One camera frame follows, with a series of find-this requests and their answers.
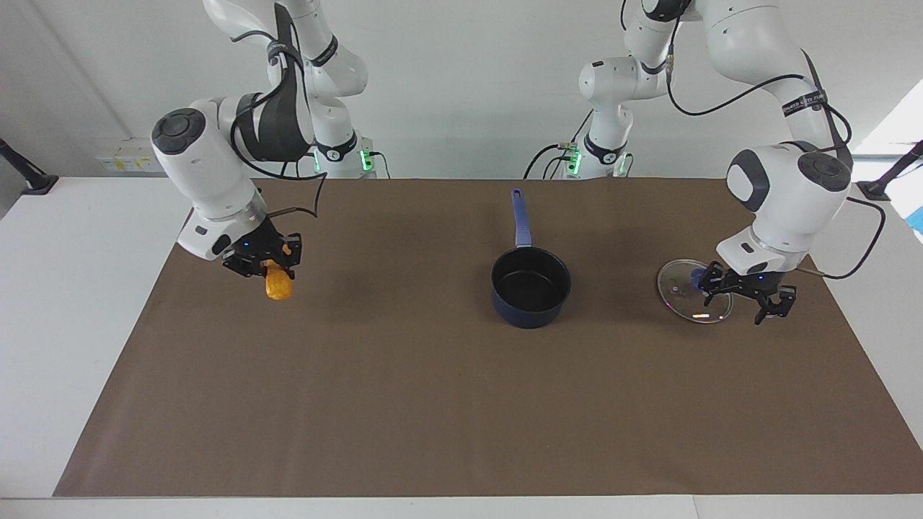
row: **brown mat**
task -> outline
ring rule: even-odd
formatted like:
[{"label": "brown mat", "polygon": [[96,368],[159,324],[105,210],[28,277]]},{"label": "brown mat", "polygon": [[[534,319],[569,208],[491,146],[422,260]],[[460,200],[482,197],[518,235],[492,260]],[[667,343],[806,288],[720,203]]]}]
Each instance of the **brown mat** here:
[{"label": "brown mat", "polygon": [[[490,306],[516,186],[573,273],[531,332]],[[720,181],[333,181],[320,221],[285,218],[306,242],[285,303],[174,250],[55,496],[923,492],[821,280],[792,274],[760,328],[742,299],[715,326],[664,307],[662,265],[750,222]]]}]

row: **black stand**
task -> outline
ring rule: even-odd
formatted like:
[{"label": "black stand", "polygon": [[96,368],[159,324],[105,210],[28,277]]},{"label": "black stand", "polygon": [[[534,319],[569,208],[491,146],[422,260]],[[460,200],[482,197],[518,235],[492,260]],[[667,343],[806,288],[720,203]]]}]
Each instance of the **black stand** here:
[{"label": "black stand", "polygon": [[890,202],[891,197],[884,193],[885,188],[888,187],[888,184],[891,184],[892,180],[900,176],[905,169],[910,167],[910,164],[918,161],[920,156],[923,156],[923,140],[918,142],[917,145],[914,146],[914,149],[907,155],[901,157],[901,159],[888,170],[888,173],[882,175],[881,178],[871,182],[856,182],[856,185],[859,187],[859,190],[862,191],[862,194],[865,195],[866,199],[878,202]]},{"label": "black stand", "polygon": [[23,195],[46,195],[58,181],[57,175],[46,174],[29,159],[10,148],[9,144],[6,144],[6,141],[3,139],[0,139],[0,155],[12,164],[13,167],[19,171],[19,174],[26,179],[27,187],[22,190]]}]

